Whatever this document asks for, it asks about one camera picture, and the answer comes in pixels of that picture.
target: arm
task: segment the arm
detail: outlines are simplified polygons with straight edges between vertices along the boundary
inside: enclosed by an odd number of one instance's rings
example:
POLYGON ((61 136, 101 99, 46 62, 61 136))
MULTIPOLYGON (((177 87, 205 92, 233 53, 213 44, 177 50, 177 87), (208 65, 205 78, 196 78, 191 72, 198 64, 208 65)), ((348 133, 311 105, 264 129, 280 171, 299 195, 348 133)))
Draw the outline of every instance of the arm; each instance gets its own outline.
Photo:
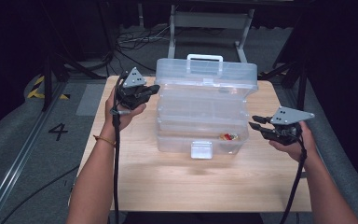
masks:
MULTIPOLYGON (((113 106, 114 91, 105 103, 105 123, 100 136, 115 142, 115 128, 109 109, 113 106)), ((120 116, 120 130, 127 127, 135 115, 142 113, 145 104, 129 115, 120 116)), ((113 165, 115 148, 98 140, 81 170, 74 186, 66 223, 106 223, 113 198, 113 165)))
MULTIPOLYGON (((345 199, 340 194, 330 174, 325 168, 316 150, 315 141, 304 121, 300 122, 303 131, 305 149, 308 157, 304 164, 310 189, 310 205, 315 223, 358 223, 345 199)), ((269 143, 280 151, 287 152, 299 161, 301 146, 299 143, 283 146, 277 142, 269 143)))

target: person's left hand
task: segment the person's left hand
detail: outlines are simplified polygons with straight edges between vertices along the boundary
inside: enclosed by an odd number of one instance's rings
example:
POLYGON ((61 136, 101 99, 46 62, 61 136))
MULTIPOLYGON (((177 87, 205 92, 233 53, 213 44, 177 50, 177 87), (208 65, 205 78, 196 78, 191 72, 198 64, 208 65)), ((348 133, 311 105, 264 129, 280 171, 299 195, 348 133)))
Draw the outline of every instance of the person's left hand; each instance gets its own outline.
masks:
MULTIPOLYGON (((110 109, 113 107, 113 98, 115 96, 115 88, 112 89, 109 98, 105 102, 105 124, 104 126, 112 126, 113 117, 110 114, 110 109)), ((123 130, 126 128, 130 122, 132 121, 132 118, 136 115, 141 114, 144 112, 146 108, 146 104, 141 104, 135 109, 133 109, 130 114, 120 115, 120 126, 119 129, 123 130)), ((128 108, 123 107, 122 105, 118 106, 118 110, 129 110, 128 108)))

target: box latch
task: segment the box latch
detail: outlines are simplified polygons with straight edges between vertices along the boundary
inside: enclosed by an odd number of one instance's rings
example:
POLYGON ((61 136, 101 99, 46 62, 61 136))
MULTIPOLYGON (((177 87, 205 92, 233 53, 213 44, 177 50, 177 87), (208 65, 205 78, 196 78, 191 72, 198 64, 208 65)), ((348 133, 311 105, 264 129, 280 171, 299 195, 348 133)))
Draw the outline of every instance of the box latch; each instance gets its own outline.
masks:
POLYGON ((194 141, 191 144, 191 158, 211 159, 213 155, 212 142, 194 141))

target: hand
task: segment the hand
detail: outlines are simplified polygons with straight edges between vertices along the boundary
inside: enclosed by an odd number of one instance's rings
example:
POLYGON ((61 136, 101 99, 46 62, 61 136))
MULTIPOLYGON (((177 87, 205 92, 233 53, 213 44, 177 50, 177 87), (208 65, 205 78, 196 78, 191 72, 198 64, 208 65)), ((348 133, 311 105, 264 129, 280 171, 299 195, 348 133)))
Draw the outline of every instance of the hand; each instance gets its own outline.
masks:
MULTIPOLYGON (((103 125, 103 130, 104 129, 108 129, 111 131, 114 130, 113 123, 112 123, 113 117, 110 114, 110 109, 113 107, 114 97, 115 97, 115 88, 112 89, 109 98, 105 102, 105 123, 103 125)), ((142 105, 139 105, 138 107, 136 107, 134 110, 132 110, 130 112, 130 114, 120 115, 119 129, 123 130, 124 128, 126 128, 132 121, 132 118, 135 117, 136 115, 139 115, 142 112, 144 112, 145 108, 146 108, 146 104, 142 104, 142 105)), ((128 110, 128 108, 125 108, 125 107, 119 105, 118 110, 128 110)))
MULTIPOLYGON (((318 153, 316 150, 316 144, 315 144, 315 140, 313 138, 312 132, 310 131, 310 129, 308 128, 307 124, 304 121, 300 121, 299 124, 300 124, 301 130, 302 130, 304 147, 307 150, 307 154, 308 154, 309 158, 318 156, 318 153)), ((289 146, 284 146, 284 145, 282 145, 278 142, 275 142, 275 141, 269 141, 269 144, 282 152, 287 152, 293 160, 295 160, 295 161, 300 160, 301 145, 298 142, 295 142, 289 146)))

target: bracelet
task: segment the bracelet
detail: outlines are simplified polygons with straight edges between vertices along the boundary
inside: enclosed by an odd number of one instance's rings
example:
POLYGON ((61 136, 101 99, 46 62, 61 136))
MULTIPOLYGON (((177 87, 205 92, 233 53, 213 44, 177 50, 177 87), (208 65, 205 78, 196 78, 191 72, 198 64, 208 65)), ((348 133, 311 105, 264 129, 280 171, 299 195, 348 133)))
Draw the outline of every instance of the bracelet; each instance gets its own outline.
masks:
POLYGON ((98 141, 99 139, 101 139, 101 140, 104 140, 105 142, 107 142, 107 143, 109 143, 110 145, 112 145, 112 146, 116 146, 116 143, 115 142, 112 142, 112 141, 110 141, 109 139, 107 139, 107 138, 104 138, 104 137, 101 137, 101 136, 97 136, 97 135, 93 135, 94 136, 94 138, 95 138, 95 140, 96 141, 98 141))

